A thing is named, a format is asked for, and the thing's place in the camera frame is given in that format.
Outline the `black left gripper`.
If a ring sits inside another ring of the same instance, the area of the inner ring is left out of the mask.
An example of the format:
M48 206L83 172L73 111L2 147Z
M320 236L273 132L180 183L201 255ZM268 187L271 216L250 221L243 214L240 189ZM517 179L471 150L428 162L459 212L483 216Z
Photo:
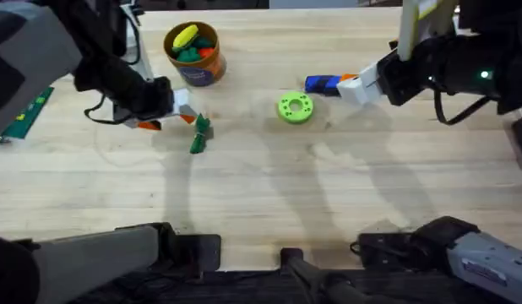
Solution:
M188 89L171 90L166 77L146 78L136 66L144 66L141 55L133 61L120 57L94 55L83 58L73 72L77 91L97 90L100 101L84 110L84 115L100 109L106 99L113 102L112 119L129 128L161 130L157 119L172 112L187 124L197 120L198 113L189 102Z

